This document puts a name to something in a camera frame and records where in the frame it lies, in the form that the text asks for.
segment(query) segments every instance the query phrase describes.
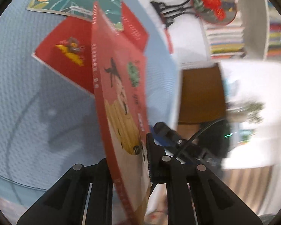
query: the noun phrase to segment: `stack of books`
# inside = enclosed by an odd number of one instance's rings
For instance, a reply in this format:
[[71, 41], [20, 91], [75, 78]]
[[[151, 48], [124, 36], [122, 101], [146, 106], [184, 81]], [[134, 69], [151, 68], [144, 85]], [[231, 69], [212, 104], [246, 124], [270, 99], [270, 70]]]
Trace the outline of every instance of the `stack of books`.
[[235, 20], [226, 26], [219, 26], [203, 21], [211, 59], [244, 58], [244, 26], [241, 11]]
[[270, 34], [267, 56], [281, 56], [281, 15], [270, 1], [268, 1], [268, 9], [270, 18]]

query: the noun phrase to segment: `red flower embroidery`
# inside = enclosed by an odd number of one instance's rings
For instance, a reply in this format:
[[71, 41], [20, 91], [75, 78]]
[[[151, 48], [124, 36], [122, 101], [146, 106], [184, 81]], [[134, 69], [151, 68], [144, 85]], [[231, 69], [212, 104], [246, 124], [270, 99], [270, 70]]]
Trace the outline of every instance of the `red flower embroidery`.
[[222, 2], [220, 0], [201, 0], [206, 8], [211, 10], [215, 10], [222, 6]]
[[214, 10], [214, 15], [218, 20], [224, 20], [226, 18], [225, 10], [222, 8], [217, 8]]

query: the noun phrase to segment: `screw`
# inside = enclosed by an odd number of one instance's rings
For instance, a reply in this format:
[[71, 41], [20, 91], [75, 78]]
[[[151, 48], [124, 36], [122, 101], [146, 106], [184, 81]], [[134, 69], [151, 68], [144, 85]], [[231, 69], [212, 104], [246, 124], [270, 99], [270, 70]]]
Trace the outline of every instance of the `screw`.
[[197, 166], [197, 169], [198, 169], [199, 171], [203, 172], [203, 171], [206, 170], [206, 167], [205, 167], [204, 165], [202, 165], [202, 164], [199, 164], [199, 165]]
[[79, 171], [81, 168], [82, 168], [82, 165], [81, 165], [81, 164], [75, 164], [75, 165], [73, 166], [73, 169], [74, 169], [75, 171]]
[[164, 162], [169, 162], [169, 161], [171, 160], [171, 157], [169, 157], [169, 156], [163, 156], [163, 157], [161, 158], [161, 160], [163, 160]]

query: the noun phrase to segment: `red book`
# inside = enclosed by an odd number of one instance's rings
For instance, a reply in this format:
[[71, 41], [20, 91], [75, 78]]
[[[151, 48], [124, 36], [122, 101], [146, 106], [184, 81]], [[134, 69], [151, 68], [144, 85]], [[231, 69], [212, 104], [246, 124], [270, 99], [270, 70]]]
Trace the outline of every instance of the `red book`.
[[134, 45], [144, 52], [147, 41], [148, 33], [145, 31], [142, 24], [139, 22], [134, 13], [130, 11], [129, 7], [122, 2], [122, 24], [124, 27], [123, 34], [132, 42]]
[[131, 224], [142, 224], [149, 197], [146, 58], [94, 3], [92, 65], [107, 163]]
[[32, 56], [93, 94], [91, 32], [91, 22], [67, 17], [48, 34]]
[[272, 56], [281, 56], [281, 49], [269, 50], [268, 57], [272, 57]]
[[270, 31], [280, 32], [281, 31], [281, 24], [271, 24]]

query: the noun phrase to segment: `wooden floor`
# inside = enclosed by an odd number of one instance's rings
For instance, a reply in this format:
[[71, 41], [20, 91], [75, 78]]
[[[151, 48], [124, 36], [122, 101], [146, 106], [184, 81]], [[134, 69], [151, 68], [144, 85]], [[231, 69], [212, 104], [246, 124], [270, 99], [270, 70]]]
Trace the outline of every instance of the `wooden floor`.
[[[272, 166], [224, 170], [223, 182], [256, 214], [263, 204], [271, 180]], [[145, 225], [167, 225], [166, 191], [157, 209], [145, 217]]]
[[225, 170], [223, 182], [258, 214], [268, 189], [272, 168]]

